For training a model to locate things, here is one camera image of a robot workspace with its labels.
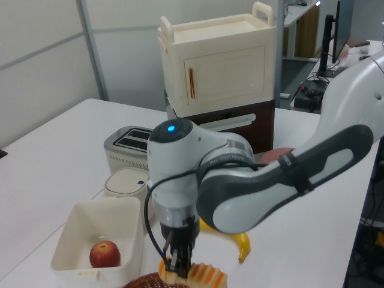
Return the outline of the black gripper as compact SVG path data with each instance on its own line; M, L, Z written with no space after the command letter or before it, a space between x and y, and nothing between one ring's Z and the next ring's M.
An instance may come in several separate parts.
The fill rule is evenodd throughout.
M200 232L199 222L195 221L186 227L169 227L161 223L160 227L161 234L166 240L163 252L165 253L170 247L170 253L172 254L167 256L164 263L165 270L170 272L178 271L180 277L187 277L191 268L192 250L195 248L196 238Z

